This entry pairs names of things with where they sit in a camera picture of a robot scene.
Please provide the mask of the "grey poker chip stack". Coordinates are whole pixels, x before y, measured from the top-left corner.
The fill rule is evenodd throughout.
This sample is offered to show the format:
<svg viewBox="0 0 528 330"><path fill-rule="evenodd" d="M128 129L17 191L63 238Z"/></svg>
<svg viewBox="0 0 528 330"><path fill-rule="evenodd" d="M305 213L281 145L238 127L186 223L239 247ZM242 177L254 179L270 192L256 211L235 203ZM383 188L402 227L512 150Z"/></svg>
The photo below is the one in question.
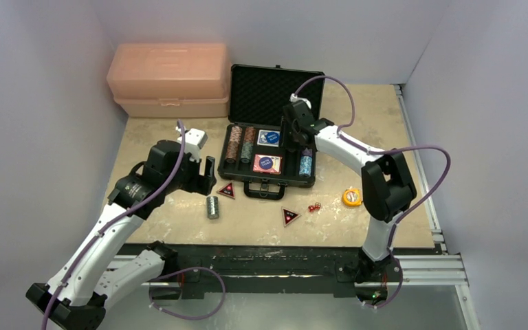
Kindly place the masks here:
<svg viewBox="0 0 528 330"><path fill-rule="evenodd" d="M206 198L207 218L210 220L219 218L219 199L216 196Z"/></svg>

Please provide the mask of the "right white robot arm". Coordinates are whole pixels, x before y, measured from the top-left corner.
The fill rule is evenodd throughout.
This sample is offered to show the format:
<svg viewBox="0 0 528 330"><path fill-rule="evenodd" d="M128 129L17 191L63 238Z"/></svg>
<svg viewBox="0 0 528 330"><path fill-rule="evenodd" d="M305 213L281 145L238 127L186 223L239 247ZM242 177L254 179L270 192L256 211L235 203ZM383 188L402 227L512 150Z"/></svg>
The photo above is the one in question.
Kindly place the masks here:
<svg viewBox="0 0 528 330"><path fill-rule="evenodd" d="M396 222L417 196L406 158L395 150L371 148L344 133L332 121L315 118L305 98L292 96L284 106L283 129L288 145L329 155L360 176L362 202L370 220L356 274L376 279L392 259Z"/></svg>

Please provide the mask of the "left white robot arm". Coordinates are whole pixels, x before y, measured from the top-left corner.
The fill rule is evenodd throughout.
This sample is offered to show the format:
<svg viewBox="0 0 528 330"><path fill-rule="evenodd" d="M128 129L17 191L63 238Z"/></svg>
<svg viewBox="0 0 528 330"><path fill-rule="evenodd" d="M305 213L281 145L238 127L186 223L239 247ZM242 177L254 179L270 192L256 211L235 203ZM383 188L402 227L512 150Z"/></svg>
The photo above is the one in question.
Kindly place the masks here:
<svg viewBox="0 0 528 330"><path fill-rule="evenodd" d="M161 140L145 161L119 179L95 226L74 255L46 283L34 283L27 299L43 314L42 329L97 329L106 313L142 283L179 281L178 253L161 241L146 246L116 271L105 271L126 240L176 190L209 195L216 183L215 159L193 153L190 142Z"/></svg>

